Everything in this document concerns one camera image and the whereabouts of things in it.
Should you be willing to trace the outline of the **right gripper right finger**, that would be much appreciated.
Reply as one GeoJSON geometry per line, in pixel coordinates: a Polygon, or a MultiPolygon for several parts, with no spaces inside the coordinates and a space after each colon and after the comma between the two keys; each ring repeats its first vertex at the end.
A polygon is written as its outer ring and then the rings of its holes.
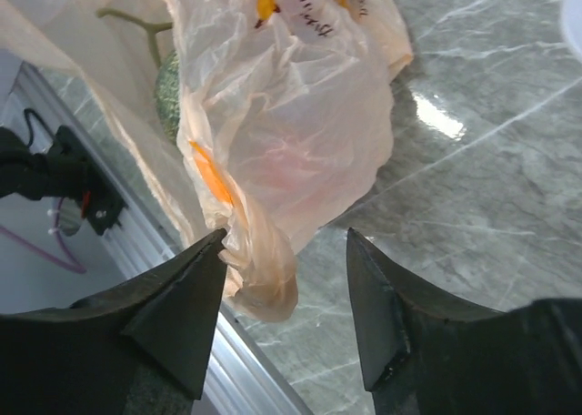
{"type": "Polygon", "coordinates": [[[346,273],[363,383],[378,414],[578,414],[581,302],[508,312],[403,268],[361,233],[346,273]]]}

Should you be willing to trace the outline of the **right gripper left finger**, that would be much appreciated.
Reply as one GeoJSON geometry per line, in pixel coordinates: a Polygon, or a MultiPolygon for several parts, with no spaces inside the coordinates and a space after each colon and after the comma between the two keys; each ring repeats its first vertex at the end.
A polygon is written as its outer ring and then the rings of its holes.
{"type": "Polygon", "coordinates": [[[69,307],[4,314],[1,411],[188,413],[203,394],[225,235],[69,307]]]}

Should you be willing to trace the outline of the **green netted fake melon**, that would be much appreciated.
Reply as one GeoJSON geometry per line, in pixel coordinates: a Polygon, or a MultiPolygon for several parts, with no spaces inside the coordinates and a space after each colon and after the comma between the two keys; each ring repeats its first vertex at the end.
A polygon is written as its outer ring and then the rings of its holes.
{"type": "Polygon", "coordinates": [[[154,59],[158,74],[154,88],[156,112],[167,139],[176,145],[180,122],[179,104],[179,58],[175,50],[162,59],[156,36],[173,29],[172,22],[151,23],[123,11],[104,7],[95,12],[98,18],[112,16],[145,30],[148,49],[154,59]]]}

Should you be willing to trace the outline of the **beige plastic bag orange prints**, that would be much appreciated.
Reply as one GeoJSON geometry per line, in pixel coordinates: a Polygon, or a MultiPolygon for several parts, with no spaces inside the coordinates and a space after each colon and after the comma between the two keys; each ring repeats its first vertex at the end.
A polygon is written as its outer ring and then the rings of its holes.
{"type": "Polygon", "coordinates": [[[373,186],[390,158],[391,81],[411,62],[393,0],[1,0],[1,45],[81,78],[184,244],[224,228],[223,297],[288,319],[296,255],[373,186]],[[179,58],[176,145],[156,112],[162,59],[179,58]]]}

